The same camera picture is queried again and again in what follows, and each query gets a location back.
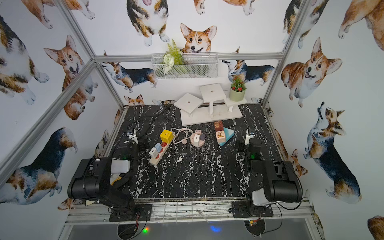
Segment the light blue plug adapter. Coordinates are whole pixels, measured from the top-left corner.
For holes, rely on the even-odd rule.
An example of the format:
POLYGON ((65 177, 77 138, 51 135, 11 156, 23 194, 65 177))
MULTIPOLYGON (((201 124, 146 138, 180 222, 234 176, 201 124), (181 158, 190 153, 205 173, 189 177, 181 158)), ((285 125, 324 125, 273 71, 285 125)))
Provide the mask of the light blue plug adapter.
POLYGON ((158 151, 158 153, 160 153, 163 150, 161 143, 155 144, 154 148, 158 151))

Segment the beige red power strip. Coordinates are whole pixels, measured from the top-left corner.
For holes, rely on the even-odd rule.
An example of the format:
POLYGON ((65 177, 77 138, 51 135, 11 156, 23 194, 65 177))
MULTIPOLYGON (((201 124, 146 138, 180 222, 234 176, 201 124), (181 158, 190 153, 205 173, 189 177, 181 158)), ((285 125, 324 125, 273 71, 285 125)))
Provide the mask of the beige red power strip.
POLYGON ((149 151, 150 164, 152 166, 156 167, 158 165, 162 157, 166 154, 170 145, 171 144, 166 142, 155 144, 155 146, 149 151))

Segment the yellow cube plug adapter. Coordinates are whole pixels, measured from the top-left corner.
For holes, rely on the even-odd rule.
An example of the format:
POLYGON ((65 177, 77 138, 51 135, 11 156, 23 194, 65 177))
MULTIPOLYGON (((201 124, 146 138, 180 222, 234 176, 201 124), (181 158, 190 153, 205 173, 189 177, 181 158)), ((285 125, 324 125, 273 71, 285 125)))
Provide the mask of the yellow cube plug adapter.
POLYGON ((174 139, 174 134, 172 131, 164 129, 160 134, 161 141, 167 144, 170 144, 174 139))

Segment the round pink socket hub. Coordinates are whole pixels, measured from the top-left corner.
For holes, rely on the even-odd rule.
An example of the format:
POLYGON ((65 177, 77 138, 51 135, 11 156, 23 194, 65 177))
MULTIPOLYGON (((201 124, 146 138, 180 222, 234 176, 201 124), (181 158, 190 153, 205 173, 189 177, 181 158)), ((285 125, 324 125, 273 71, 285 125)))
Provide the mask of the round pink socket hub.
POLYGON ((190 141, 194 147, 202 147, 205 144, 205 141, 200 140, 200 135, 197 135, 195 133, 192 134, 192 136, 190 137, 190 141))

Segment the white plug adapter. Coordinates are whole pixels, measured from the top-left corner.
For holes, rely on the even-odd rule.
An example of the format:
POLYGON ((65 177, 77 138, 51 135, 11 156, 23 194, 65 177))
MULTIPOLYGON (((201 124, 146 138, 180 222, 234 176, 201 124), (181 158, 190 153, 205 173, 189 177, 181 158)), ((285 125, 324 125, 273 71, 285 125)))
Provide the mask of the white plug adapter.
POLYGON ((149 152, 149 155, 152 159, 156 159, 159 155, 158 151, 153 147, 150 152, 149 152))

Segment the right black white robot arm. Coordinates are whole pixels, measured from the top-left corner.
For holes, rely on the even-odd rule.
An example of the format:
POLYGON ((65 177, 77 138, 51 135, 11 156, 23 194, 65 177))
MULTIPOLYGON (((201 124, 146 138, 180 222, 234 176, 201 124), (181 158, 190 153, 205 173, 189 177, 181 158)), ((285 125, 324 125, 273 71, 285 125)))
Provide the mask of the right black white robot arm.
POLYGON ((297 203, 294 208, 285 207, 291 211, 301 206, 303 186, 293 164, 288 161, 261 159, 262 141, 258 139, 250 139, 248 142, 237 140, 235 147, 245 154, 248 172, 263 178, 263 187, 246 197, 247 211, 270 205, 280 206, 281 203, 297 203))

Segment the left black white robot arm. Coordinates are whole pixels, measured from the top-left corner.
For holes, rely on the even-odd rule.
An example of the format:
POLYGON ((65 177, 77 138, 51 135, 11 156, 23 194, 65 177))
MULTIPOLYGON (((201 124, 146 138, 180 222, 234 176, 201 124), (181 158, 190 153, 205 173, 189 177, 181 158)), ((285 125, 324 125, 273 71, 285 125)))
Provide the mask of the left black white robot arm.
POLYGON ((119 142, 107 157, 81 160, 67 190, 69 198, 97 202, 108 207, 110 222, 149 221, 151 204, 137 205, 132 195, 111 185, 115 153, 130 163, 139 159, 140 152, 147 150, 148 138, 140 136, 136 141, 128 139, 119 142))

